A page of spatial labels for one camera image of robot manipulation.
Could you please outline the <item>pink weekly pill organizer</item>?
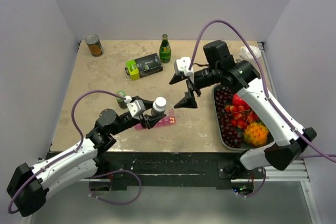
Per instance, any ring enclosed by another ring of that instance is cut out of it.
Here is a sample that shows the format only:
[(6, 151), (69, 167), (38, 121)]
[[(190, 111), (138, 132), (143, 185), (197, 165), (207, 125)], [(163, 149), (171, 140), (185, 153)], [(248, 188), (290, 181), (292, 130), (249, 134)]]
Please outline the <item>pink weekly pill organizer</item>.
[(170, 123), (170, 117), (174, 117), (175, 118), (175, 112), (174, 109), (170, 109), (168, 110), (166, 116), (162, 119), (160, 119), (157, 124), (154, 126), (154, 128), (157, 127), (165, 127), (165, 126), (170, 126), (176, 123), (176, 118), (175, 118), (175, 123)]

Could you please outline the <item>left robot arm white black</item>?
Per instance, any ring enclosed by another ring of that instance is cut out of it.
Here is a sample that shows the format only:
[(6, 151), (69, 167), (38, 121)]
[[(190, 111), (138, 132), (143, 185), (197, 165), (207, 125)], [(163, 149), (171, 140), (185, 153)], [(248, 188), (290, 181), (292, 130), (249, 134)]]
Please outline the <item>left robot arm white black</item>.
[(6, 189), (11, 197), (8, 213), (30, 216), (48, 196), (69, 184), (86, 177), (105, 177), (109, 165), (102, 154), (116, 143), (114, 135), (137, 124), (151, 129), (166, 116), (167, 101), (163, 97), (148, 101), (126, 96), (124, 103), (128, 111), (122, 115), (113, 109), (101, 111), (93, 129), (87, 135), (80, 134), (74, 146), (33, 166), (17, 166)]

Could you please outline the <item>grey pill bottle white cap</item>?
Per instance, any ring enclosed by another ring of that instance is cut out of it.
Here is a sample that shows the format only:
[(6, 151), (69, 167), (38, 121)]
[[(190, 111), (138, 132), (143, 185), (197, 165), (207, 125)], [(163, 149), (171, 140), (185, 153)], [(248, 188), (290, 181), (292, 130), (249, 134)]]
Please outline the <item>grey pill bottle white cap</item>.
[(164, 97), (157, 97), (152, 104), (151, 115), (157, 116), (164, 114), (166, 106), (167, 106), (166, 99)]

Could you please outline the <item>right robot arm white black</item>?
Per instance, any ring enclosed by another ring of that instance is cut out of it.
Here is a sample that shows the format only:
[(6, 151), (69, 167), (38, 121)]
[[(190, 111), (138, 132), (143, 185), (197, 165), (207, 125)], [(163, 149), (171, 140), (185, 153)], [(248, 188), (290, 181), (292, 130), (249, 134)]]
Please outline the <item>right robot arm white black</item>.
[(316, 131), (303, 127), (276, 99), (267, 97), (269, 91), (263, 86), (259, 72), (248, 61), (235, 62), (224, 41), (210, 42), (203, 50), (208, 67), (202, 70), (194, 71), (189, 57), (175, 61), (170, 84), (186, 80), (187, 92), (174, 107), (195, 109), (195, 97), (201, 95), (202, 88), (217, 83), (228, 87), (256, 112), (274, 139), (265, 146), (243, 152), (229, 170), (239, 178), (246, 178), (259, 167), (285, 170), (316, 138)]

